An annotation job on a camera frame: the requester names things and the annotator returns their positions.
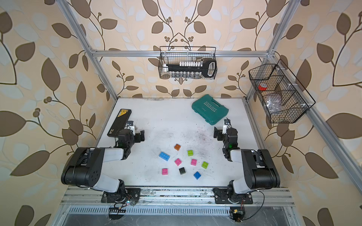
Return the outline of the light blue long lego brick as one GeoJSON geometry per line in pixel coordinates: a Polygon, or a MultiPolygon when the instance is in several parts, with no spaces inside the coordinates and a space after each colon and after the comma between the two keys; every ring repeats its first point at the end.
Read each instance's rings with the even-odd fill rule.
{"type": "Polygon", "coordinates": [[[165,161],[168,161],[168,160],[170,159],[170,155],[168,155],[168,154],[166,154],[166,153],[164,153],[164,152],[161,152],[161,153],[159,154],[159,157],[160,157],[161,159],[165,160],[165,161]]]}

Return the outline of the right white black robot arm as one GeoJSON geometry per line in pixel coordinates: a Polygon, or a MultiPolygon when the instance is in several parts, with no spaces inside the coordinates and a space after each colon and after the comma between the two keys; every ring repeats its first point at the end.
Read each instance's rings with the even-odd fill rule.
{"type": "Polygon", "coordinates": [[[222,152],[229,162],[240,163],[242,177],[231,180],[225,189],[214,188],[216,204],[252,204],[251,193],[257,189],[280,186],[281,180],[267,149],[241,149],[238,131],[228,126],[214,128],[214,138],[223,142],[222,152]]]}

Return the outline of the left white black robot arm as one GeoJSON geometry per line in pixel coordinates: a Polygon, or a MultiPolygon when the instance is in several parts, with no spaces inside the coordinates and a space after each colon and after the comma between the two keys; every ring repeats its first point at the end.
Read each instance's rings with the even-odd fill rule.
{"type": "Polygon", "coordinates": [[[135,205],[140,198],[139,188],[127,190],[124,181],[102,173],[108,162],[120,162],[128,158],[135,143],[145,141],[145,131],[134,133],[131,129],[120,130],[114,147],[79,147],[65,165],[61,182],[64,185],[101,191],[102,203],[135,205]]]}

